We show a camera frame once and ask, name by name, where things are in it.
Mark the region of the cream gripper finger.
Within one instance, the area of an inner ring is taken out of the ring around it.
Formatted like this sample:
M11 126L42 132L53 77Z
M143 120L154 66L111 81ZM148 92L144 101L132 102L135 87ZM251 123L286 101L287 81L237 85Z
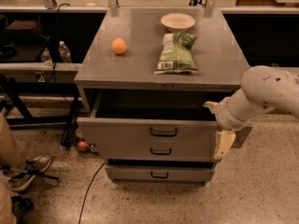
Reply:
M203 107L208 108L212 114L217 114L219 111L219 104L217 102L206 101L203 103Z
M216 131L216 146L214 150L214 159L222 159L231 149L235 141L235 132Z

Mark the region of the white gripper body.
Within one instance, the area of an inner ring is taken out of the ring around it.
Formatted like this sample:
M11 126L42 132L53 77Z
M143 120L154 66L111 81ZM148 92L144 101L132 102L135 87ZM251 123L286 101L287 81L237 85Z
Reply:
M228 97L225 97L216 105L215 118L220 127L227 131L240 131L249 125L248 121L235 118L228 108Z

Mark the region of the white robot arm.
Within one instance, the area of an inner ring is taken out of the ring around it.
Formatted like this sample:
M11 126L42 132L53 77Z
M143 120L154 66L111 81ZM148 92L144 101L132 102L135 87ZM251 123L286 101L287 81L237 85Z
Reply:
M274 109L299 118L299 76L269 66L248 69L240 89L220 102L204 102L203 107L215 115L218 125L214 159L222 159L231 149L236 132L249 125L252 118Z

